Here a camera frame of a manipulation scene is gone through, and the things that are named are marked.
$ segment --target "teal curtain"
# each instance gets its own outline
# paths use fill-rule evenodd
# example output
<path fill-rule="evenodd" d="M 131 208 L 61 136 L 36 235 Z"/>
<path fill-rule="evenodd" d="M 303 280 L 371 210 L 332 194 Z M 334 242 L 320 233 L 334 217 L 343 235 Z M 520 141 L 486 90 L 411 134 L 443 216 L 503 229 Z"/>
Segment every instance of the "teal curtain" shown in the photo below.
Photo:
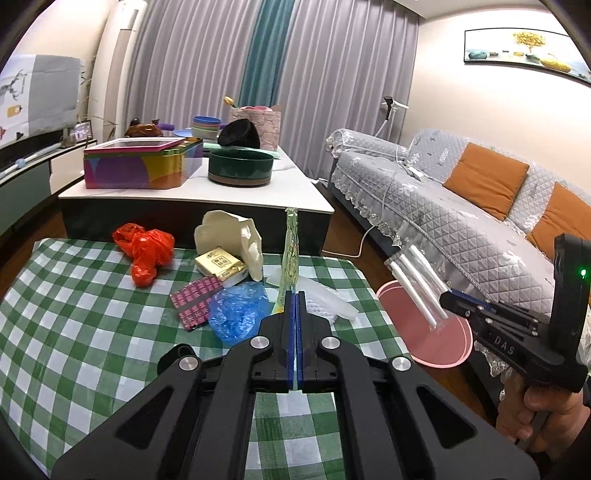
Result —
<path fill-rule="evenodd" d="M 238 106 L 273 106 L 281 80 L 285 39 L 295 0 L 262 0 Z"/>

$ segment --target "brown figurine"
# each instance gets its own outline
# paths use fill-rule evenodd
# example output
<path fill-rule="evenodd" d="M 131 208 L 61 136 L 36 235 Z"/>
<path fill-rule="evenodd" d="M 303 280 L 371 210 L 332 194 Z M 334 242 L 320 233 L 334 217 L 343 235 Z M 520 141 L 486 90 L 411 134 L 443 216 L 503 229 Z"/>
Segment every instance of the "brown figurine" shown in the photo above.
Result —
<path fill-rule="evenodd" d="M 134 118 L 125 132 L 126 137 L 163 137 L 164 134 L 158 126 L 158 120 L 152 120 L 151 124 L 142 124 L 139 119 Z"/>

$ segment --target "ceiling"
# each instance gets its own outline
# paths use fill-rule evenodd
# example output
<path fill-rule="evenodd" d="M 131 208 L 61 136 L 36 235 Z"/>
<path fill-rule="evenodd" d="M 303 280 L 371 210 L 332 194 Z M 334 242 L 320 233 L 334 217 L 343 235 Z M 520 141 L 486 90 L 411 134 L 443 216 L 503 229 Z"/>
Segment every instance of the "ceiling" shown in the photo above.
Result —
<path fill-rule="evenodd" d="M 396 0 L 422 17 L 429 19 L 461 10 L 484 7 L 533 5 L 541 7 L 538 0 Z"/>

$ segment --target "curtain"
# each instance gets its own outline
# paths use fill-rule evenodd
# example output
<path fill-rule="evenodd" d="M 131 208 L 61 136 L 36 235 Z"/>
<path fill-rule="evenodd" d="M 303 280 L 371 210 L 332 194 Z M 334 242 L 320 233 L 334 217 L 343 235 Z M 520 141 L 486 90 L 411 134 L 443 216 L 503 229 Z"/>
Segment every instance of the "curtain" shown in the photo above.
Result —
<path fill-rule="evenodd" d="M 419 16 L 391 0 L 296 0 L 279 86 L 281 146 L 311 178 L 330 173 L 337 128 L 374 135 L 384 95 L 406 103 Z M 404 111 L 381 138 L 396 142 Z"/>
<path fill-rule="evenodd" d="M 263 0 L 248 53 L 238 105 L 273 106 L 294 0 Z"/>
<path fill-rule="evenodd" d="M 238 99 L 262 0 L 153 0 L 132 59 L 127 121 L 190 127 Z"/>

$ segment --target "pink patterned package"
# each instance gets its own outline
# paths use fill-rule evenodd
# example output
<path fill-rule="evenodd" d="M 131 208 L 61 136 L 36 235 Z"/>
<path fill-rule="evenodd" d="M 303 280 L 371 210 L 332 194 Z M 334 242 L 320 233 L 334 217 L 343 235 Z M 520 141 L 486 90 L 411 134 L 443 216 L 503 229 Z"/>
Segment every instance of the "pink patterned package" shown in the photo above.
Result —
<path fill-rule="evenodd" d="M 223 288 L 222 282 L 215 275 L 191 282 L 178 292 L 170 295 L 178 317 L 186 331 L 195 330 L 209 319 L 207 304 Z"/>

